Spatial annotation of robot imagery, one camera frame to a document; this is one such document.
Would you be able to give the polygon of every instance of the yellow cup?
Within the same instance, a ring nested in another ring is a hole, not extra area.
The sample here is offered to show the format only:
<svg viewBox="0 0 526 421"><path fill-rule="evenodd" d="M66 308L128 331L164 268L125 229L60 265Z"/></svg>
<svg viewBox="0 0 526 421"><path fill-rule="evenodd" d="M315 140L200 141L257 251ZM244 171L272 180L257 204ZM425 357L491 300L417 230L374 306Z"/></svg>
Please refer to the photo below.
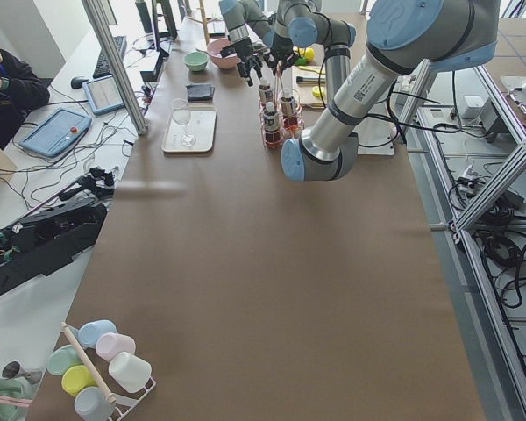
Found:
<svg viewBox="0 0 526 421"><path fill-rule="evenodd" d="M88 386L97 386L86 366L73 366L62 376L62 388L73 397Z"/></svg>

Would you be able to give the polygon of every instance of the chopsticks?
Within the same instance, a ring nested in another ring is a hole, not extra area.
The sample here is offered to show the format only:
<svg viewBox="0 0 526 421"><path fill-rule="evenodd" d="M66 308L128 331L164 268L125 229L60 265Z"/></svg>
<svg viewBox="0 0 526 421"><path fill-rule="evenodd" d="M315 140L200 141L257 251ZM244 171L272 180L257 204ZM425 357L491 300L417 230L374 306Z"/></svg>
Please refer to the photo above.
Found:
<svg viewBox="0 0 526 421"><path fill-rule="evenodd" d="M0 395L0 403L3 403L4 405L18 406L19 408L29 408L29 405L31 405L32 402L32 399L18 399L16 397Z"/></svg>

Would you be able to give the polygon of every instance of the green bowl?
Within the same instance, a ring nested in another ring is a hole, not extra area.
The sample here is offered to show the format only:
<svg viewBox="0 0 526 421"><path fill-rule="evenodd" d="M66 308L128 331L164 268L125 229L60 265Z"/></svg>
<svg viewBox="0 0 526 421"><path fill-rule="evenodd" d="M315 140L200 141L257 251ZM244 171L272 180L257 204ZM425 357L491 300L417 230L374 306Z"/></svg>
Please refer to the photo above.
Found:
<svg viewBox="0 0 526 421"><path fill-rule="evenodd" d="M209 56L206 53L194 51L193 53L189 53L183 57L183 62L185 63L185 66L187 66L192 72L200 72L207 67Z"/></svg>

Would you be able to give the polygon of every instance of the dark folded cloth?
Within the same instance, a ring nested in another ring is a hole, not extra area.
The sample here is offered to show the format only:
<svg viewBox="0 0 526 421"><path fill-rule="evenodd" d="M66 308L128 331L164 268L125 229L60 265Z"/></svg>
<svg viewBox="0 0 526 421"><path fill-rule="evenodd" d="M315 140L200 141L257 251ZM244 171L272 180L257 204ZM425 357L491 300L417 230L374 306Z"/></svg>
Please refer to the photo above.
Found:
<svg viewBox="0 0 526 421"><path fill-rule="evenodd" d="M214 86L210 83L196 83L187 85L187 100L194 101L212 101L214 96Z"/></svg>

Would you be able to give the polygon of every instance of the man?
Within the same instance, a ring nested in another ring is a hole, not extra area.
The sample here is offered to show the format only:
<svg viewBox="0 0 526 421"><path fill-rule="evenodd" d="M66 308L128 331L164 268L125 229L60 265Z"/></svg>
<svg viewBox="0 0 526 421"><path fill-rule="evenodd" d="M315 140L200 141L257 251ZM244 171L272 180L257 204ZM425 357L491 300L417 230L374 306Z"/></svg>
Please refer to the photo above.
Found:
<svg viewBox="0 0 526 421"><path fill-rule="evenodd" d="M0 148L8 145L31 110L48 101L49 91L32 68L0 49Z"/></svg>

